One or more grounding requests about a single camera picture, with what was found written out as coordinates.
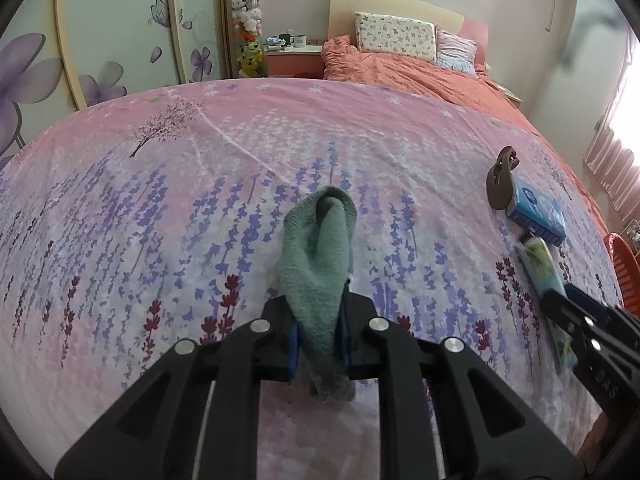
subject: gray-green towel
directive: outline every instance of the gray-green towel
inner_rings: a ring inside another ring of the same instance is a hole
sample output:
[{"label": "gray-green towel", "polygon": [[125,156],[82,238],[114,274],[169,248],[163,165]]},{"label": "gray-green towel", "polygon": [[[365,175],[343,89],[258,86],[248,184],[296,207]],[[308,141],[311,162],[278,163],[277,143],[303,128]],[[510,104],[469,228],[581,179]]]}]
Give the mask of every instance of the gray-green towel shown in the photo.
[{"label": "gray-green towel", "polygon": [[352,400],[355,386],[334,358],[335,324],[353,270],[356,208],[337,187],[313,192],[284,219],[282,287],[298,320],[311,393],[322,401]]}]

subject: cylindrical container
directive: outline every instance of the cylindrical container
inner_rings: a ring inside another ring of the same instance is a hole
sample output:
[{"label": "cylindrical container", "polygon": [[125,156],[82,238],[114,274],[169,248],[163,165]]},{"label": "cylindrical container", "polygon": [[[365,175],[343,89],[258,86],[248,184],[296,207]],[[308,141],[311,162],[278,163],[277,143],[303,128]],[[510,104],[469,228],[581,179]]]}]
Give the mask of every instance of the cylindrical container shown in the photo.
[{"label": "cylindrical container", "polygon": [[303,46],[306,46],[306,36],[294,36],[293,46],[295,48],[301,48]]},{"label": "cylindrical container", "polygon": [[260,0],[231,0],[230,13],[234,77],[266,76]]}]

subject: pillow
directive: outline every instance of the pillow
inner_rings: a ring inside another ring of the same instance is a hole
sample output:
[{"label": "pillow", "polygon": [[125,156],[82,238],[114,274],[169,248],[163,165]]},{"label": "pillow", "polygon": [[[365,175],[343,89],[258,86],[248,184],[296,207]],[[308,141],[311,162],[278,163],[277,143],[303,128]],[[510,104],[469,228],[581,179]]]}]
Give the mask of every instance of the pillow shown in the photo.
[{"label": "pillow", "polygon": [[478,50],[477,41],[460,38],[460,36],[456,36],[441,27],[437,27],[436,51],[439,54],[466,60],[473,67],[476,50]]},{"label": "pillow", "polygon": [[411,18],[356,12],[361,52],[385,52],[436,62],[435,25]]},{"label": "pillow", "polygon": [[441,52],[437,54],[436,66],[439,66],[440,68],[448,68],[449,70],[454,70],[456,72],[461,72],[463,74],[470,75],[471,77],[478,77],[474,66],[466,59],[448,56],[447,54],[443,54]]}]

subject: purple flower decal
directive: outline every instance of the purple flower decal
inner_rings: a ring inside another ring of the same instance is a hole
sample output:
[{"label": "purple flower decal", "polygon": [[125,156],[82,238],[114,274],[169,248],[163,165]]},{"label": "purple flower decal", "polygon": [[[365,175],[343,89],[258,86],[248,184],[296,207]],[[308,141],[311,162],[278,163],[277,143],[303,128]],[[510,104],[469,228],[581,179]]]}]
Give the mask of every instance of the purple flower decal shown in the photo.
[{"label": "purple flower decal", "polygon": [[202,48],[202,54],[198,52],[197,48],[191,53],[191,64],[196,67],[191,78],[195,82],[202,81],[203,72],[207,75],[211,73],[213,65],[209,61],[209,54],[209,49],[206,46]]},{"label": "purple flower decal", "polygon": [[156,46],[151,52],[151,59],[149,59],[149,61],[151,63],[155,63],[160,59],[160,56],[162,56],[162,49],[159,46]]},{"label": "purple flower decal", "polygon": [[78,81],[80,82],[86,105],[93,106],[127,95],[127,89],[124,86],[116,86],[123,74],[122,65],[115,61],[107,61],[100,69],[97,82],[90,75],[79,75]]},{"label": "purple flower decal", "polygon": [[18,36],[0,50],[0,153],[14,142],[20,147],[22,114],[20,104],[44,101],[53,94],[62,76],[62,61],[55,57],[34,66],[31,63],[42,50],[44,34],[30,32]]}]

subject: red chair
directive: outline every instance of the red chair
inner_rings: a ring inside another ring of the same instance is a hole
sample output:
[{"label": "red chair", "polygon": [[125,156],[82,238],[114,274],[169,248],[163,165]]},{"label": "red chair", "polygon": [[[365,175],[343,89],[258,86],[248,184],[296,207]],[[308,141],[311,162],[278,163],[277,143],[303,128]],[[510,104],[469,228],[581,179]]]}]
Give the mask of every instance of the red chair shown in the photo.
[{"label": "red chair", "polygon": [[633,251],[620,235],[615,233],[606,235],[602,241],[613,261],[625,309],[640,317],[640,269]]}]

